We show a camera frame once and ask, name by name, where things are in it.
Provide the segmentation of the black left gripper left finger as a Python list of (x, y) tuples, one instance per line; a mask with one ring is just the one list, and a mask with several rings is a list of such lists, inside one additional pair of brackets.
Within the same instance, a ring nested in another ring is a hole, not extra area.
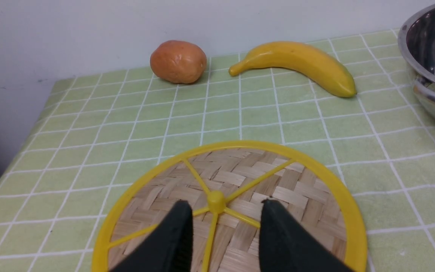
[(190, 272), (192, 209), (178, 200), (160, 224), (111, 272)]

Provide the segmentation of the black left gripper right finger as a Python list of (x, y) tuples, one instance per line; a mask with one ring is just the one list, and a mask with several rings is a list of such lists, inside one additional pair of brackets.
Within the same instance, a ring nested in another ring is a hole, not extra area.
[(277, 200), (262, 201), (259, 268), (262, 272), (352, 272), (309, 234)]

